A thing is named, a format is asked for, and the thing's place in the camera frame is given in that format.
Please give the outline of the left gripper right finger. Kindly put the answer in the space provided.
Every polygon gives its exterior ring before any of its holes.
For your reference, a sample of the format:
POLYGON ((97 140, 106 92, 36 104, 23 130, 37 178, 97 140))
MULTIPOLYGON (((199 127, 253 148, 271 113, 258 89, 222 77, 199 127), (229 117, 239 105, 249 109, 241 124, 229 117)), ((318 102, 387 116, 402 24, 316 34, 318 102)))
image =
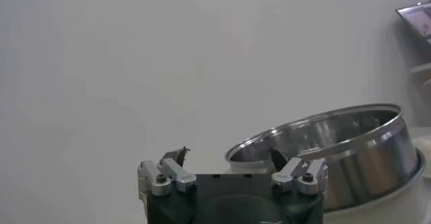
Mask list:
POLYGON ((305 161, 299 157, 288 158, 278 149, 269 150, 276 172, 271 183, 281 192, 289 192, 295 186, 305 195, 326 194, 329 170, 325 159, 305 161))

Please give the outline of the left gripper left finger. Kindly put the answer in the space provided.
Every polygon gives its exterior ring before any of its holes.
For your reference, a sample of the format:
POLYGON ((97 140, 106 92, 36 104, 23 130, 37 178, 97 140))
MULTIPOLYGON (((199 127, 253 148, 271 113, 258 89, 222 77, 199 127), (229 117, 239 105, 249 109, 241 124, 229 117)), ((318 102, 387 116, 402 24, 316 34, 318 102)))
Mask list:
POLYGON ((158 163, 142 161, 137 167, 139 197, 148 194, 168 196, 175 187, 180 193, 190 193, 197 187, 197 176, 183 169, 187 147, 166 152, 158 163))

